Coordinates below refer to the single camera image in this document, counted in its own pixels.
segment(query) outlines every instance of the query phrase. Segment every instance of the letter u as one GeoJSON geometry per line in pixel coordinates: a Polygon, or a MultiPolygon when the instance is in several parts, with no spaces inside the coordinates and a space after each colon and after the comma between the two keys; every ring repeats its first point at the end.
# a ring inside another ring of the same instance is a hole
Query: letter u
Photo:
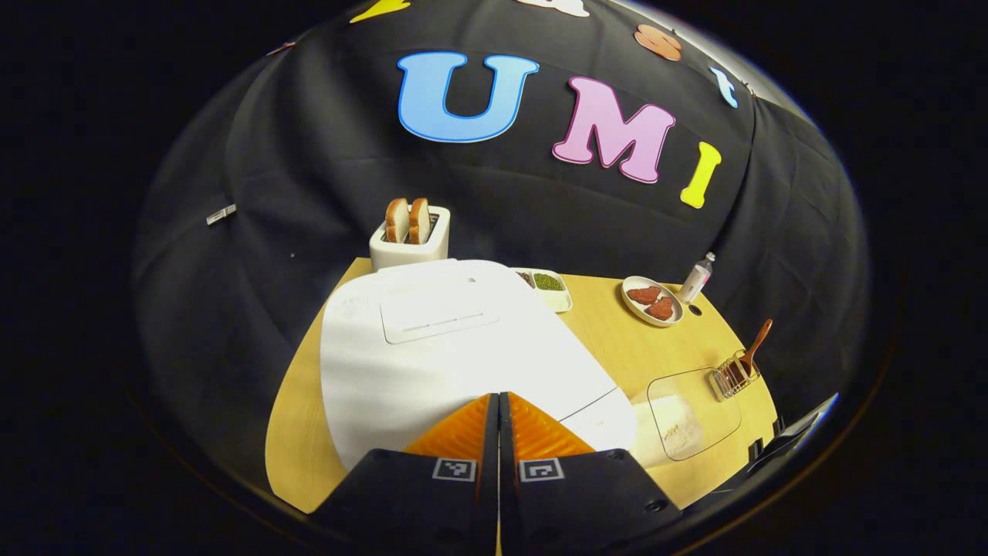
{"type": "Polygon", "coordinates": [[[405,71],[398,97],[398,120],[412,134],[441,142],[476,142],[504,133],[518,116],[525,77],[538,64],[521,57],[493,55],[484,65],[494,70],[487,110],[465,118],[450,114],[446,95],[453,70],[466,63],[458,52],[422,52],[398,60],[405,71]]]}

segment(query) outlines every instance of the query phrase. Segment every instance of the green lentils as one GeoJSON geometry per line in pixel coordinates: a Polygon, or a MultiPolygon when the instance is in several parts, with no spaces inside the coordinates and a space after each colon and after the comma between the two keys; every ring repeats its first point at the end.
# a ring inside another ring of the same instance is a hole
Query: green lentils
{"type": "Polygon", "coordinates": [[[535,274],[535,285],[540,290],[555,290],[561,292],[563,290],[562,284],[558,280],[549,276],[548,274],[535,274]]]}

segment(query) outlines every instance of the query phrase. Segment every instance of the bread slice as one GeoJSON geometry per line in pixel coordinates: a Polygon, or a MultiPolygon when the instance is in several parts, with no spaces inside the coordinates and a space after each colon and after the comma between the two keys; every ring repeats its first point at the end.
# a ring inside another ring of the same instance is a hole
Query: bread slice
{"type": "Polygon", "coordinates": [[[409,228],[408,200],[395,199],[391,201],[391,204],[387,206],[384,221],[386,222],[387,240],[392,243],[404,243],[409,228]]]}
{"type": "Polygon", "coordinates": [[[412,214],[410,218],[409,242],[421,245],[428,241],[429,231],[432,229],[432,221],[429,220],[429,200],[425,198],[416,199],[412,203],[412,214]]]}

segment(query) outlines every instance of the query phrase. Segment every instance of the wooden spoon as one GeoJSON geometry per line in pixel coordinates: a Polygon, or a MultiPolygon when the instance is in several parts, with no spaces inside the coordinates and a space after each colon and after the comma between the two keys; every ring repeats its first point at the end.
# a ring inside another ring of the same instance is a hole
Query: wooden spoon
{"type": "Polygon", "coordinates": [[[769,335],[769,328],[771,327],[772,319],[767,319],[765,323],[762,324],[762,329],[758,331],[758,336],[755,338],[755,343],[751,344],[751,349],[745,351],[744,355],[738,358],[738,363],[741,363],[741,366],[744,367],[744,370],[749,376],[752,375],[752,372],[755,369],[755,365],[752,363],[752,358],[755,357],[755,351],[758,349],[758,346],[762,345],[762,341],[765,340],[765,336],[769,335]]]}

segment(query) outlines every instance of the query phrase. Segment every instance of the yellow letter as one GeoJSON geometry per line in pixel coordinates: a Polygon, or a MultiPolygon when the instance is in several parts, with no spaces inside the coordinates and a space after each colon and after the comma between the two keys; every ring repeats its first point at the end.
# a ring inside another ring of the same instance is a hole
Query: yellow letter
{"type": "Polygon", "coordinates": [[[697,171],[693,173],[690,185],[680,193],[680,199],[691,207],[698,209],[703,206],[703,193],[706,186],[710,184],[710,176],[713,175],[713,168],[720,163],[720,151],[712,144],[700,141],[700,161],[697,162],[697,171]]]}
{"type": "Polygon", "coordinates": [[[365,20],[381,14],[389,14],[391,12],[397,12],[398,10],[404,10],[409,6],[411,6],[411,4],[408,2],[402,2],[402,0],[377,0],[377,3],[370,6],[369,10],[350,20],[350,23],[357,23],[360,20],[365,20]]]}

